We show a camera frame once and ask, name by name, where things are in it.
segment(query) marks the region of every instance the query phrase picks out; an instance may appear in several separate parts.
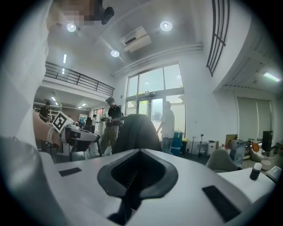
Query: ceiling light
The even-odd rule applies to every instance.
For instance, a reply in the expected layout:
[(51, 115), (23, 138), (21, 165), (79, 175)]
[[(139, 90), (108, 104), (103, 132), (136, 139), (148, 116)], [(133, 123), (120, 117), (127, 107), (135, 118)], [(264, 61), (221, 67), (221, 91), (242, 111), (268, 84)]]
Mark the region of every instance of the ceiling light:
[(74, 32), (76, 30), (76, 25), (74, 23), (68, 23), (67, 24), (67, 30), (69, 32)]
[(111, 55), (112, 55), (113, 57), (118, 57), (118, 56), (120, 55), (120, 53), (119, 53), (118, 50), (112, 50), (112, 51), (111, 51)]
[(160, 28), (163, 31), (170, 31), (172, 29), (172, 23), (170, 21), (165, 20), (165, 21), (161, 22)]
[(66, 55), (66, 54), (64, 54), (63, 63), (66, 63), (66, 58), (67, 58), (67, 55)]
[(272, 74), (270, 74), (270, 73), (265, 73), (265, 74), (264, 74), (264, 77), (268, 77), (268, 78), (270, 78), (270, 79), (272, 79), (273, 81), (276, 81), (276, 82), (279, 82), (279, 81), (280, 81), (279, 78), (275, 77), (274, 75), (272, 75)]

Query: gray armchair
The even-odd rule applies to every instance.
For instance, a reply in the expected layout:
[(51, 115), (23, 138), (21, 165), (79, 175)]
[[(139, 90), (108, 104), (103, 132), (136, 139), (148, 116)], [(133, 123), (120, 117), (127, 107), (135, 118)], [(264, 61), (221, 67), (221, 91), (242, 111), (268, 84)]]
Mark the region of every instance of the gray armchair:
[(238, 166), (232, 161), (228, 152), (222, 149), (212, 152), (206, 166), (216, 173), (238, 170)]

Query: desk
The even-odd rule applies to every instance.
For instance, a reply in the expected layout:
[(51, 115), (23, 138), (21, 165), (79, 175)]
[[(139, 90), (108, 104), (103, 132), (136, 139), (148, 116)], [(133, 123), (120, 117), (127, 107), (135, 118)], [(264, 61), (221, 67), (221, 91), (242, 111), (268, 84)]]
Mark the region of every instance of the desk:
[(218, 173), (218, 175), (240, 189), (254, 203), (260, 197), (271, 193), (275, 183), (263, 173), (260, 173), (257, 180), (253, 181), (249, 178), (251, 171), (252, 168), (247, 168), (233, 172)]

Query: railing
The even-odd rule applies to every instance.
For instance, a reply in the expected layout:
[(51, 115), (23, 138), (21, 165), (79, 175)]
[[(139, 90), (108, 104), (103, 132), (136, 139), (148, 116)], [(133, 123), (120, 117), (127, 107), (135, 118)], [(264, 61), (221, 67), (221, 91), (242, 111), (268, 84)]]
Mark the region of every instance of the railing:
[(53, 64), (50, 62), (45, 63), (46, 67), (46, 77), (50, 77), (53, 79), (58, 79), (67, 83), (75, 84), (77, 86), (81, 86), (107, 96), (112, 96), (114, 88), (106, 85), (96, 79), (83, 75), (81, 73), (75, 72), (73, 70), (63, 68), (57, 64)]
[(229, 0), (212, 0), (213, 11), (213, 30), (210, 52), (207, 60), (207, 68), (211, 76), (219, 62), (223, 47), (226, 46), (225, 40), (227, 36), (230, 2)]

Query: blue container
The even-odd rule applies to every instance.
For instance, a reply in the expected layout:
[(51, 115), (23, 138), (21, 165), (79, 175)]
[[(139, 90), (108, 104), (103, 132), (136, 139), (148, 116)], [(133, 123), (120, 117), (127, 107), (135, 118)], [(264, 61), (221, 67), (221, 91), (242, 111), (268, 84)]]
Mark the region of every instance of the blue container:
[(182, 138), (183, 138), (182, 131), (174, 132), (174, 137), (171, 144), (171, 152), (175, 156), (180, 156), (181, 147), (182, 147)]

